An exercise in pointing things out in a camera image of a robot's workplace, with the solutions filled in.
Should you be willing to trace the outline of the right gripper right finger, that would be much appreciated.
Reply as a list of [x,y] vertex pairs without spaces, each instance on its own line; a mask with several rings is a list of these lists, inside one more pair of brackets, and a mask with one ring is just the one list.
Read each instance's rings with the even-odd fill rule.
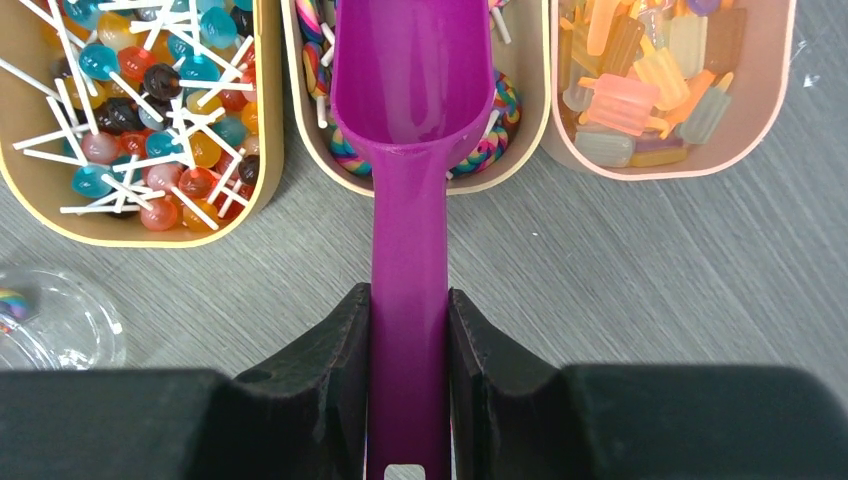
[[843,479],[847,412],[769,365],[556,367],[449,297],[461,479]]

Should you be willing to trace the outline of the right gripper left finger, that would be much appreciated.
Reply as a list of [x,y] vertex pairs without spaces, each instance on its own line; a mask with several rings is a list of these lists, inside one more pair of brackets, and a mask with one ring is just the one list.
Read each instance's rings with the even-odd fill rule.
[[208,369],[1,376],[5,479],[359,479],[370,287],[235,377]]

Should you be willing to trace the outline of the clear plastic cup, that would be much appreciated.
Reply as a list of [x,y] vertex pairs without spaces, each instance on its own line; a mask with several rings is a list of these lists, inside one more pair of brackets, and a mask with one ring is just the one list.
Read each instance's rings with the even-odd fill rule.
[[1,289],[21,293],[30,317],[1,332],[1,370],[90,370],[120,368],[126,360],[121,316],[112,296],[84,276],[68,271],[3,268]]

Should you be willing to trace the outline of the rainbow swirl lollipop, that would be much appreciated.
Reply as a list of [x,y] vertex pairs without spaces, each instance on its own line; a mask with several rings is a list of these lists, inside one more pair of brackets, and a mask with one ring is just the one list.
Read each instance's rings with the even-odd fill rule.
[[19,292],[1,289],[1,332],[10,333],[30,317],[30,305]]

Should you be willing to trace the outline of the magenta plastic scoop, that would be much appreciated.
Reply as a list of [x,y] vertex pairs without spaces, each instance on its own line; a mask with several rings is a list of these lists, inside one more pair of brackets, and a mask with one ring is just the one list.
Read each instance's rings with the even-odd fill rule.
[[484,1],[343,1],[331,106],[372,168],[365,474],[451,476],[447,173],[493,106]]

